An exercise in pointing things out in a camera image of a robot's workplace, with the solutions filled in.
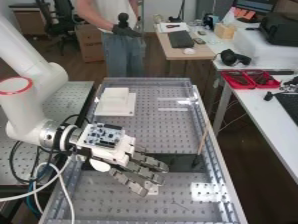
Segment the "computer monitor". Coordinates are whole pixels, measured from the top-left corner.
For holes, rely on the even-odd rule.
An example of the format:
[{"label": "computer monitor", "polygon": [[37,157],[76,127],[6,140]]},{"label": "computer monitor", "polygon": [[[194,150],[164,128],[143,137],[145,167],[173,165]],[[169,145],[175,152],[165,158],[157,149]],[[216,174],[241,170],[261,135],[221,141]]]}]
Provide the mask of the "computer monitor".
[{"label": "computer monitor", "polygon": [[277,0],[236,0],[236,7],[268,14],[274,10]]}]

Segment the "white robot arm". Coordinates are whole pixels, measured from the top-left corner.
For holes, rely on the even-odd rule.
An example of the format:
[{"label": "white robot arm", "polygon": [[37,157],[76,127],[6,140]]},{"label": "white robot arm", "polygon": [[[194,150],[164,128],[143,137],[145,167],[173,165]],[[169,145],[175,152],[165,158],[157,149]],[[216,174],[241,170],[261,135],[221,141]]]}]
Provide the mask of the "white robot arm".
[{"label": "white robot arm", "polygon": [[163,176],[152,171],[168,172],[167,164],[136,152],[136,139],[121,127],[96,123],[81,130],[45,117],[41,103],[68,81],[67,72],[60,65],[45,61],[2,15],[0,30],[0,57],[20,75],[0,82],[8,136],[48,149],[76,150],[89,158],[96,170],[109,172],[135,193],[145,196],[149,189],[121,170],[153,185],[163,185]]}]

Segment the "keyboard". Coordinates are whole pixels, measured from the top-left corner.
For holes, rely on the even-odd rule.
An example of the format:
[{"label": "keyboard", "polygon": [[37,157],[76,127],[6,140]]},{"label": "keyboard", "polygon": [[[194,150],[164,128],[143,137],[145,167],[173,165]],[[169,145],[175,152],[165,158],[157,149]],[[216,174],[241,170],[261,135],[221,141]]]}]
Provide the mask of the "keyboard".
[{"label": "keyboard", "polygon": [[293,93],[278,93],[276,97],[285,108],[288,114],[290,115],[293,121],[298,125],[298,94]]},{"label": "keyboard", "polygon": [[188,31],[177,31],[168,33],[171,39],[171,45],[173,48],[192,48],[194,46],[194,41],[188,33]]}]

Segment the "cardboard box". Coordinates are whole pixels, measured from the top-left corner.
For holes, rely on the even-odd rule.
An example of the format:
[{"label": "cardboard box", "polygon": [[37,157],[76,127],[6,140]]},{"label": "cardboard box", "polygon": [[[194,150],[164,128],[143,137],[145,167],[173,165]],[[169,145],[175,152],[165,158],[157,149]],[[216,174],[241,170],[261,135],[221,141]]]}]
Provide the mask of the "cardboard box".
[{"label": "cardboard box", "polygon": [[77,40],[84,62],[104,61],[101,31],[91,24],[76,27]]},{"label": "cardboard box", "polygon": [[217,23],[214,33],[221,39],[233,39],[236,27],[225,26],[222,23]]}]

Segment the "chair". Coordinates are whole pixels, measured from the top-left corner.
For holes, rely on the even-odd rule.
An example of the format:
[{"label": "chair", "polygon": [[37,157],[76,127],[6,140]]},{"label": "chair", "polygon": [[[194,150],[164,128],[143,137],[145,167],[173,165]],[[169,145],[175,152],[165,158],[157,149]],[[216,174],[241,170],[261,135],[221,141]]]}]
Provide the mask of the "chair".
[{"label": "chair", "polygon": [[60,37],[59,48],[60,54],[64,55],[64,47],[67,43],[73,43],[76,48],[79,49],[77,38],[75,34],[75,26],[76,23],[72,20],[72,16],[67,16],[63,12],[55,11],[57,17],[52,17],[52,13],[48,8],[48,4],[44,0],[36,0],[36,4],[40,8],[45,19],[45,32],[52,37]]},{"label": "chair", "polygon": [[72,20],[75,23],[84,21],[77,15],[73,15],[73,5],[71,0],[53,0],[59,21]]}]

